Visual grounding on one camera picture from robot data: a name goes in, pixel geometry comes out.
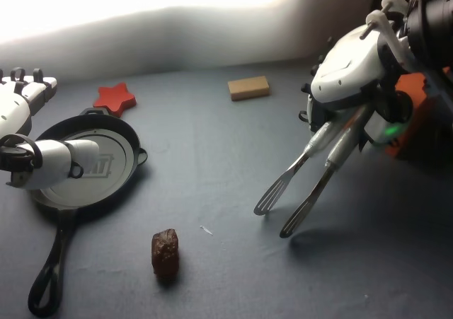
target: red star-shaped object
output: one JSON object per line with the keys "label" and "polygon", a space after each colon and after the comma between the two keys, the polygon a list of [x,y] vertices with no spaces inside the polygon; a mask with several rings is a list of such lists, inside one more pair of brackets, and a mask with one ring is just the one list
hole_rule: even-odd
{"label": "red star-shaped object", "polygon": [[114,87],[99,87],[98,92],[99,99],[94,101],[93,107],[107,108],[116,117],[121,117],[122,112],[137,104],[135,96],[128,91],[124,82]]}

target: white wall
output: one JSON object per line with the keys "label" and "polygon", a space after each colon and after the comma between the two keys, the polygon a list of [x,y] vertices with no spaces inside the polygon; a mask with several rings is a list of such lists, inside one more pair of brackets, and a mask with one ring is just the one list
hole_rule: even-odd
{"label": "white wall", "polygon": [[[79,4],[82,9],[84,0]],[[370,4],[276,0],[243,8],[205,4],[136,12],[6,40],[0,43],[0,67],[40,67],[59,81],[78,81],[307,57],[328,36],[364,23]],[[30,7],[33,19],[46,21],[45,14],[39,5]]]}

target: robotic hand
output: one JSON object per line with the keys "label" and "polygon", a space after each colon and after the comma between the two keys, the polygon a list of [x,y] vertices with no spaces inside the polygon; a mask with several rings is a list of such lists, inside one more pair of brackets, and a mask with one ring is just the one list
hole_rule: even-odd
{"label": "robotic hand", "polygon": [[291,236],[357,145],[360,150],[367,142],[386,146],[406,130],[413,104],[395,90],[402,74],[423,73],[453,112],[453,83],[442,70],[451,64],[453,0],[382,0],[382,10],[371,12],[366,25],[342,37],[311,69],[314,79],[302,88],[309,94],[307,109],[299,118],[314,135],[254,213],[268,213],[306,160],[341,133],[323,177],[280,232],[282,238]]}
{"label": "robotic hand", "polygon": [[40,69],[26,76],[22,68],[15,68],[10,77],[1,79],[0,170],[11,172],[7,185],[27,190],[48,188],[67,178],[80,178],[96,163],[99,147],[93,141],[34,142],[26,136],[31,130],[31,116],[56,91],[57,80],[43,77]]}

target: logo on pan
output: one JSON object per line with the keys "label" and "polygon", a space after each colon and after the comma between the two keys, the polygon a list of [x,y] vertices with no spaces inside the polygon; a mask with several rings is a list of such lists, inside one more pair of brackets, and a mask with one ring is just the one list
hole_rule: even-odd
{"label": "logo on pan", "polygon": [[110,168],[112,166],[112,161],[114,160],[112,154],[100,154],[98,162],[90,170],[90,172],[85,173],[82,178],[96,178],[96,179],[106,179],[110,175]]}

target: metal tongs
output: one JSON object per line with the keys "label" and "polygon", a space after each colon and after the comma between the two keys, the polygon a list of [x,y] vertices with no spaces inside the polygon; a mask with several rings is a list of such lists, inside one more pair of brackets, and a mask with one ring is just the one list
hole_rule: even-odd
{"label": "metal tongs", "polygon": [[310,142],[305,146],[301,156],[277,179],[277,181],[274,182],[272,186],[270,186],[269,190],[263,195],[253,210],[253,213],[256,215],[267,214],[282,196],[292,177],[296,175],[302,165],[310,157],[325,149],[341,130],[344,129],[340,139],[328,155],[325,164],[326,172],[311,191],[310,195],[300,204],[293,215],[288,219],[287,223],[283,226],[280,232],[281,238],[288,238],[291,236],[298,225],[303,222],[332,175],[340,169],[354,148],[359,144],[360,135],[363,132],[364,126],[370,119],[373,109],[371,105],[362,105],[353,111],[356,113],[352,118],[348,117],[351,112],[351,110],[349,110],[339,113],[334,120],[326,122],[310,139]]}

